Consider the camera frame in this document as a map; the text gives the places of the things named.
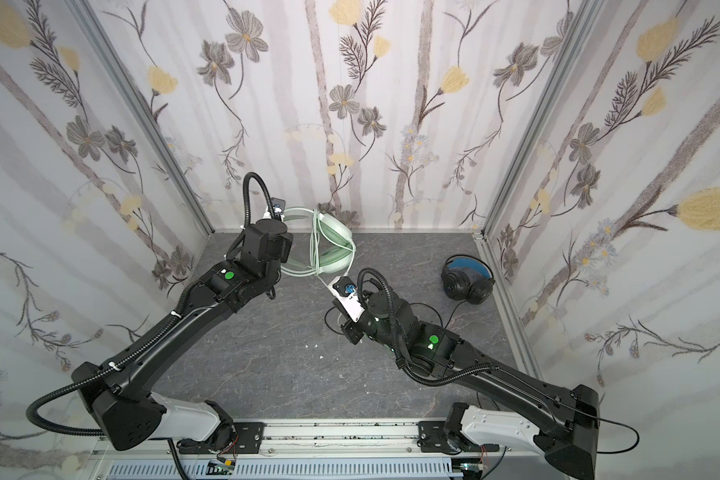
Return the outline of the mint green over-ear headphones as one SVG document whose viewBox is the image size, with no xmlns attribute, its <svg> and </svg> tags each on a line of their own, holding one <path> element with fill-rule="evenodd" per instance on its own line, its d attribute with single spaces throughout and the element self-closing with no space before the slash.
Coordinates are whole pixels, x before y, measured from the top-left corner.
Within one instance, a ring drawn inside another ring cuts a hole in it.
<svg viewBox="0 0 720 480">
<path fill-rule="evenodd" d="M 309 260 L 303 263 L 290 258 L 282 265 L 286 275 L 303 278 L 350 271 L 356 244 L 352 231 L 345 224 L 330 214 L 305 207 L 287 208 L 283 220 L 310 222 Z"/>
</svg>

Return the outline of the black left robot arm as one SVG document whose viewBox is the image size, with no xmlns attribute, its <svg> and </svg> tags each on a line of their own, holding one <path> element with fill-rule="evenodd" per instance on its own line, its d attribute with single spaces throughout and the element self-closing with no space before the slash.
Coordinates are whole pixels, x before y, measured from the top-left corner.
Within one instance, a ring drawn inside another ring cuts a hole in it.
<svg viewBox="0 0 720 480">
<path fill-rule="evenodd" d="M 233 419 L 215 402 L 192 403 L 154 392 L 161 376 L 216 325 L 260 295 L 272 297 L 293 236 L 284 222 L 261 219 L 241 243 L 202 274 L 177 306 L 140 339 L 99 365 L 85 362 L 75 381 L 84 406 L 118 451 L 152 439 L 173 439 L 190 450 L 220 451 L 238 437 Z"/>
</svg>

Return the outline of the black and blue headphones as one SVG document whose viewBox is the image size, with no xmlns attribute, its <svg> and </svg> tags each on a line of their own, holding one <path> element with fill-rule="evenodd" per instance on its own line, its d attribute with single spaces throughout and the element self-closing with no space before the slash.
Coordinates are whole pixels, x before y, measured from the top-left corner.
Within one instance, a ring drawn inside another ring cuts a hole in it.
<svg viewBox="0 0 720 480">
<path fill-rule="evenodd" d="M 448 298 L 473 305 L 486 301 L 495 285 L 491 268 L 481 259 L 467 254 L 448 257 L 441 270 L 441 280 Z"/>
</svg>

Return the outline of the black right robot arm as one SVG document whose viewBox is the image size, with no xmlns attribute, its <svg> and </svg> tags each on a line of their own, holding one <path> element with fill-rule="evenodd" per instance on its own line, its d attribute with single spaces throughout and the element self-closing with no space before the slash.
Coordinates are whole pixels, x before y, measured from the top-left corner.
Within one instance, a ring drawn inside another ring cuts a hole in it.
<svg viewBox="0 0 720 480">
<path fill-rule="evenodd" d="M 351 343 L 368 338 L 387 347 L 398 368 L 421 385 L 457 384 L 493 398 L 537 428 L 531 442 L 551 466 L 576 479 L 594 478 L 600 427 L 594 390 L 546 383 L 495 360 L 420 320 L 395 292 L 360 292 L 348 284 L 331 293 Z"/>
</svg>

